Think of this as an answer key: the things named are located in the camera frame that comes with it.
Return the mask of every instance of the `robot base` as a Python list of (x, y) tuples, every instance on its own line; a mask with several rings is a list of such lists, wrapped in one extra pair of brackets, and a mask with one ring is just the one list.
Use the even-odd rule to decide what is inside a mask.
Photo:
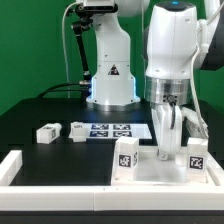
[(126, 104), (126, 105), (106, 105), (106, 104), (99, 104), (99, 103), (91, 102), (87, 100), (87, 107), (93, 108), (96, 110), (101, 110), (101, 111), (129, 111), (129, 110), (138, 109), (139, 106), (140, 106), (139, 98), (137, 98), (132, 103)]

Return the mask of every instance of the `black cable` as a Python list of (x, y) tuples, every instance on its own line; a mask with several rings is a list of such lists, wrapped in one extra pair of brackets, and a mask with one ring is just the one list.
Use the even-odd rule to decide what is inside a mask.
[(52, 92), (89, 92), (89, 89), (87, 88), (83, 88), (83, 89), (58, 89), (58, 90), (49, 90), (49, 91), (46, 91), (44, 93), (42, 93), (42, 95), (38, 96), (38, 98), (43, 98), (46, 94), (48, 93), (52, 93)]
[(172, 121), (171, 121), (171, 126), (170, 129), (174, 129), (174, 125), (175, 125), (175, 119), (176, 119), (176, 110), (175, 110), (175, 104), (172, 104)]
[(54, 90), (54, 89), (57, 89), (57, 88), (65, 87), (65, 86), (79, 86), (79, 83), (69, 82), (69, 83), (63, 83), (63, 84), (59, 84), (59, 85), (52, 86), (52, 87), (46, 89), (44, 92), (40, 93), (37, 96), (37, 98), (42, 98), (49, 91)]
[(171, 116), (171, 126), (170, 126), (170, 129), (174, 129), (175, 120), (176, 120), (176, 110), (175, 110), (176, 98), (175, 98), (175, 96), (168, 95), (167, 96), (167, 102), (172, 107), (172, 116)]
[(87, 19), (82, 18), (81, 20), (74, 22), (72, 24), (72, 29), (75, 33), (76, 40), (79, 47), (79, 53), (81, 57), (82, 67), (83, 67), (83, 78), (84, 80), (91, 80), (91, 74), (89, 72), (89, 66), (86, 58), (86, 52), (82, 40), (82, 33), (89, 30), (92, 20), (87, 17)]

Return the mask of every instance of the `white block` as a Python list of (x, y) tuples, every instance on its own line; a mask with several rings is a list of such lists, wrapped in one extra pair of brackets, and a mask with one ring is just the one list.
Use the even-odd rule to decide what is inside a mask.
[(37, 143), (49, 144), (60, 136), (61, 125), (46, 124), (36, 131)]
[(187, 143), (188, 154), (207, 155), (208, 139), (189, 138)]
[(71, 123), (71, 134), (73, 142), (85, 142), (87, 138), (88, 129), (82, 122)]
[(115, 178), (133, 181), (138, 171), (138, 138), (120, 137), (115, 146)]
[(126, 192), (118, 187), (95, 187), (94, 210), (127, 210), (128, 200)]
[(22, 151), (12, 150), (0, 164), (0, 186), (9, 186), (22, 166)]
[(209, 154), (207, 169), (217, 186), (224, 186), (224, 170)]
[(137, 152), (137, 148), (139, 146), (139, 139), (138, 138), (132, 138), (132, 137), (120, 137), (116, 141), (116, 150), (120, 153), (128, 153), (128, 154), (134, 154)]
[(187, 145), (187, 182), (206, 183), (208, 140), (189, 138)]
[(175, 155), (175, 164), (177, 166), (187, 166), (187, 150), (185, 148), (181, 148), (178, 153)]

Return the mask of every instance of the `cable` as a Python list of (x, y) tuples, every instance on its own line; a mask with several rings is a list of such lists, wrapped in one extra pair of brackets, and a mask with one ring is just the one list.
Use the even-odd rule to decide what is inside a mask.
[[(219, 6), (219, 8), (216, 10), (216, 12), (213, 14), (213, 16), (207, 21), (207, 25), (209, 25), (220, 13), (220, 11), (223, 9), (224, 7), (224, 2)], [(200, 26), (198, 28), (198, 33), (202, 30), (202, 27)]]
[(40, 93), (37, 96), (37, 98), (42, 98), (48, 92), (50, 92), (52, 90), (55, 90), (57, 88), (65, 87), (65, 86), (79, 86), (79, 83), (70, 82), (70, 83), (63, 83), (63, 84), (59, 84), (59, 85), (52, 86), (52, 87), (46, 89), (44, 92)]
[(172, 104), (172, 121), (171, 121), (171, 126), (170, 129), (174, 129), (174, 125), (175, 125), (175, 120), (176, 120), (176, 110), (175, 110), (175, 104)]
[(75, 33), (75, 37), (78, 43), (79, 54), (81, 57), (82, 68), (83, 68), (84, 80), (91, 80), (92, 76), (89, 72), (89, 66), (88, 66), (88, 61), (86, 58), (85, 47), (82, 40), (82, 33), (84, 31), (89, 30), (89, 27), (92, 24), (92, 22), (93, 20), (91, 20), (90, 18), (85, 18), (85, 19), (81, 18), (79, 21), (76, 21), (72, 24), (72, 29)]
[(200, 111), (200, 107), (199, 107), (199, 104), (198, 104), (198, 99), (197, 99), (197, 94), (196, 94), (195, 84), (194, 84), (194, 62), (195, 62), (195, 59), (197, 58), (197, 56), (199, 55), (199, 53), (200, 53), (200, 49), (199, 49), (199, 46), (197, 44), (196, 45), (196, 52), (191, 59), (190, 84), (191, 84), (191, 92), (192, 92), (192, 96), (193, 96), (194, 106), (195, 106), (195, 110), (196, 110), (197, 117), (198, 117), (199, 128), (200, 128), (200, 131), (201, 131), (201, 134), (202, 134), (203, 138), (208, 139), (208, 134), (205, 131), (204, 126), (203, 126), (201, 111)]
[(83, 91), (86, 91), (86, 92), (89, 92), (88, 89), (59, 89), (59, 90), (49, 90), (47, 92), (44, 92), (39, 98), (43, 98), (46, 94), (48, 93), (52, 93), (52, 92), (83, 92)]
[[(212, 23), (212, 21), (219, 15), (219, 13), (223, 9), (223, 7), (224, 7), (224, 2), (219, 6), (219, 8), (216, 10), (216, 12), (213, 14), (213, 16), (207, 21), (207, 25)], [(202, 26), (199, 27), (199, 29), (197, 31), (197, 35), (199, 34), (199, 32), (201, 30), (202, 30)], [(197, 56), (199, 54), (200, 54), (200, 48), (199, 48), (199, 46), (197, 44), (196, 52), (193, 55), (192, 60), (191, 60), (190, 84), (191, 84), (191, 91), (192, 91), (193, 101), (194, 101), (194, 105), (195, 105), (195, 110), (196, 110), (198, 121), (199, 121), (200, 131), (201, 131), (201, 134), (202, 134), (203, 138), (208, 139), (208, 134), (205, 131), (204, 126), (203, 126), (203, 121), (202, 121), (202, 117), (201, 117), (201, 111), (200, 111), (200, 107), (199, 107), (198, 100), (197, 100), (197, 94), (196, 94), (196, 90), (195, 90), (194, 75), (193, 75), (194, 62), (195, 62), (195, 60), (196, 60), (196, 58), (197, 58)]]
[(63, 51), (64, 51), (64, 59), (65, 59), (65, 70), (66, 70), (66, 78), (67, 78), (67, 82), (70, 82), (70, 76), (69, 76), (69, 69), (68, 69), (68, 57), (67, 57), (67, 50), (66, 50), (66, 41), (65, 41), (65, 17), (68, 13), (68, 10), (74, 6), (77, 5), (79, 3), (74, 2), (72, 4), (70, 4), (64, 12), (64, 15), (62, 17), (62, 43), (63, 43)]

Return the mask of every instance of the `black and white pattern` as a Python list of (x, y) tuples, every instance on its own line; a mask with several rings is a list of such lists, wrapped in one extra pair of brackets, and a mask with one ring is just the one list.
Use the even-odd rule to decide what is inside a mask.
[(106, 137), (108, 137), (108, 131), (91, 131), (90, 132), (90, 137), (106, 138)]
[(203, 170), (204, 169), (204, 158), (203, 157), (190, 156), (189, 168), (190, 169), (196, 169), (196, 170)]
[(52, 138), (55, 138), (55, 137), (56, 137), (56, 130), (53, 129), (53, 130), (52, 130)]
[(111, 70), (109, 71), (108, 75), (120, 75), (118, 70), (117, 70), (117, 67), (116, 65), (113, 65)]
[(75, 125), (73, 126), (73, 128), (83, 128), (83, 125), (82, 125), (82, 124), (75, 124)]
[(131, 131), (114, 131), (113, 132), (113, 137), (115, 138), (120, 138), (122, 136), (132, 137)]
[(130, 124), (114, 124), (114, 130), (131, 130)]
[(91, 129), (92, 130), (108, 130), (109, 124), (93, 124)]
[(43, 127), (43, 129), (51, 130), (53, 129), (53, 127), (46, 126), (46, 127)]
[(120, 154), (119, 155), (119, 166), (130, 168), (131, 167), (131, 156)]
[(134, 166), (138, 163), (138, 153), (134, 154)]

